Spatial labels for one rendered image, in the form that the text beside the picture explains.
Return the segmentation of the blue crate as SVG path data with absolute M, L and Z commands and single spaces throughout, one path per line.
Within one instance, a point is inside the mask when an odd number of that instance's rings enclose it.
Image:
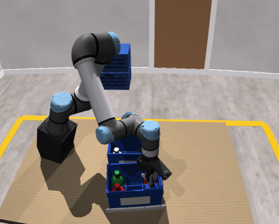
M 119 171 L 124 176 L 125 186 L 121 186 L 125 191 L 112 191 L 111 178 L 115 171 Z M 106 193 L 110 208 L 143 207 L 151 205 L 161 205 L 163 196 L 163 184 L 161 177 L 157 176 L 158 189 L 145 189 L 142 172 L 135 163 L 116 163 L 109 171 L 108 186 L 106 177 Z M 126 177 L 125 177 L 126 175 Z M 141 181 L 142 178 L 142 181 Z M 158 179 L 159 178 L 159 179 Z M 127 185 L 126 185 L 127 182 Z M 143 182 L 143 183 L 142 183 Z
M 112 146 L 113 151 L 111 149 L 111 143 L 108 144 L 107 148 L 107 158 L 109 164 L 135 163 L 141 156 L 140 152 L 126 152 L 139 151 L 139 149 L 142 148 L 142 141 L 135 135 L 130 135 L 128 137 L 117 140 L 112 143 Z M 116 147 L 119 149 L 119 152 L 121 153 L 113 153 Z

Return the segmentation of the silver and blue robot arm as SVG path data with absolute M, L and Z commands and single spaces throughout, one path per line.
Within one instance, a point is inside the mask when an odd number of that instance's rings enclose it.
M 135 135 L 142 141 L 143 155 L 152 158 L 159 153 L 158 122 L 145 121 L 133 112 L 116 121 L 100 80 L 104 66 L 119 52 L 120 40 L 113 32 L 87 33 L 76 39 L 71 59 L 81 82 L 74 93 L 59 92 L 52 97 L 46 130 L 54 136 L 63 136 L 70 130 L 70 115 L 92 109 L 99 126 L 96 129 L 99 143 L 106 145 Z

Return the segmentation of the green bottle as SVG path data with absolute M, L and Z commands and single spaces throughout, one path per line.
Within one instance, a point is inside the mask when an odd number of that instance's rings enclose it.
M 120 186 L 125 186 L 125 179 L 123 175 L 119 173 L 119 171 L 115 171 L 115 174 L 111 178 L 111 185 L 115 186 L 116 183 L 119 183 Z

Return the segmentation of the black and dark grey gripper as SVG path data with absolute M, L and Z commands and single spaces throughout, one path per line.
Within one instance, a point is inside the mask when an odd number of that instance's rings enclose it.
M 152 176 L 153 176 L 153 180 L 156 181 L 158 173 L 154 171 L 153 167 L 149 165 L 148 161 L 156 159 L 158 157 L 158 154 L 155 157 L 149 158 L 149 157 L 146 157 L 143 155 L 142 148 L 139 149 L 139 152 L 141 153 L 141 156 L 137 160 L 137 168 L 139 170 L 141 170 L 142 172 L 145 171 L 145 174 L 141 174 L 141 176 L 146 180 L 147 184 L 149 186 L 151 186 L 152 185 Z M 147 160 L 147 159 L 149 159 L 149 160 Z

